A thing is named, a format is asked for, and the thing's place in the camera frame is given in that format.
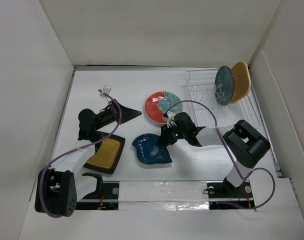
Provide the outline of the dark blue shell-shaped plate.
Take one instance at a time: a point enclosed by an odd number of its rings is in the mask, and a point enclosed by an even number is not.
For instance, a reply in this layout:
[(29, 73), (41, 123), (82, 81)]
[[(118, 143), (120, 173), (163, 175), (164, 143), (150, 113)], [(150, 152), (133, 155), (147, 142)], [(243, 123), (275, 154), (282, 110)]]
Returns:
[(160, 137), (153, 133), (145, 133), (136, 137), (132, 146), (137, 159), (144, 165), (171, 164), (173, 162), (166, 146), (158, 143)]

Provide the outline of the black square plate yellow centre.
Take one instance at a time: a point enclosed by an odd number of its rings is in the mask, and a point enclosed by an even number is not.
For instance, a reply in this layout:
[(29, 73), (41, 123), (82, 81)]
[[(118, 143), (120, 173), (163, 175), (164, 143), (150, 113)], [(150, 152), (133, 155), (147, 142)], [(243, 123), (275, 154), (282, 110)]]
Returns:
[(95, 144), (95, 154), (83, 165), (84, 168), (104, 174), (113, 174), (121, 158), (126, 139), (111, 135), (101, 143)]

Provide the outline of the round dark teal plate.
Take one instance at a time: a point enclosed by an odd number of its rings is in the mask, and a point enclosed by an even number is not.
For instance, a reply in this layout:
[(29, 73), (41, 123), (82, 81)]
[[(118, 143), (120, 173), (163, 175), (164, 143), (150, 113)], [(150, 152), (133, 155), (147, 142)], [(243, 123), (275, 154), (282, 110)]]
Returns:
[(215, 99), (220, 106), (227, 106), (231, 102), (235, 94), (234, 86), (232, 70), (226, 65), (221, 66), (214, 81)]

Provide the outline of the orange woven bamboo plate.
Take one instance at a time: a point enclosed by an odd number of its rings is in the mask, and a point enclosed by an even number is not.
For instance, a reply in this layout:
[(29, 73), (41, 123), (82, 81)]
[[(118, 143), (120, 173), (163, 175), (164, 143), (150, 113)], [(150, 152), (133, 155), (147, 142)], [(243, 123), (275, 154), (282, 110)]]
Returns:
[(231, 68), (231, 72), (233, 75), (234, 90), (230, 103), (234, 104), (248, 95), (252, 82), (248, 64), (245, 61), (237, 62)]

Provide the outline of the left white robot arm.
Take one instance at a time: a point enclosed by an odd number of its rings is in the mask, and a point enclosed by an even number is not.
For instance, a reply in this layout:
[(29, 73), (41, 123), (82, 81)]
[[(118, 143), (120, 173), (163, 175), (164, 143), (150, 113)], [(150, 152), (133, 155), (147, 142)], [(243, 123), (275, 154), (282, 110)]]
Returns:
[(142, 112), (111, 100), (99, 113), (83, 109), (78, 114), (77, 142), (81, 145), (64, 153), (38, 174), (34, 209), (52, 218), (69, 217), (83, 198), (105, 197), (102, 174), (114, 173), (125, 138), (100, 129), (116, 122), (118, 126)]

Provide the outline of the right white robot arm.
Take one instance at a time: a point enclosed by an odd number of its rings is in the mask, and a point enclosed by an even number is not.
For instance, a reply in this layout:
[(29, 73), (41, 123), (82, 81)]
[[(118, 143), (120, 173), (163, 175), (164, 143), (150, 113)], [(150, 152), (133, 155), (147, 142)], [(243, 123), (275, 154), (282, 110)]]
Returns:
[(223, 146), (233, 159), (233, 167), (223, 180), (223, 191), (234, 197), (271, 144), (246, 120), (239, 120), (225, 129), (227, 131), (222, 133), (219, 127), (196, 126), (186, 112), (180, 112), (161, 127), (158, 143), (167, 147), (177, 140), (186, 140), (194, 147)]

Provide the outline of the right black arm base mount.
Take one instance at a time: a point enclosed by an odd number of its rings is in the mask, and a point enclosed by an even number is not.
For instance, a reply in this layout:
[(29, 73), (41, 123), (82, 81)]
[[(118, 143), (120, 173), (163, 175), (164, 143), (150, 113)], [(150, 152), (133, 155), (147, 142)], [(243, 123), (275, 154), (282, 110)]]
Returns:
[(234, 187), (226, 180), (209, 181), (206, 183), (203, 194), (209, 199), (210, 210), (237, 209), (235, 205), (245, 209), (255, 207), (249, 180), (244, 181), (239, 187)]

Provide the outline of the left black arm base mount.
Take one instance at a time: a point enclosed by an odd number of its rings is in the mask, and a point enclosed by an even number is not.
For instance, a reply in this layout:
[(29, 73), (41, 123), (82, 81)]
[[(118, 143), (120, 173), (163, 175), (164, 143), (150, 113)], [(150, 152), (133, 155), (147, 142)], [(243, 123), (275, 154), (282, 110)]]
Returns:
[(85, 195), (76, 203), (76, 210), (114, 211), (119, 209), (119, 181), (104, 181), (100, 174), (86, 172), (82, 177), (95, 178), (96, 190)]

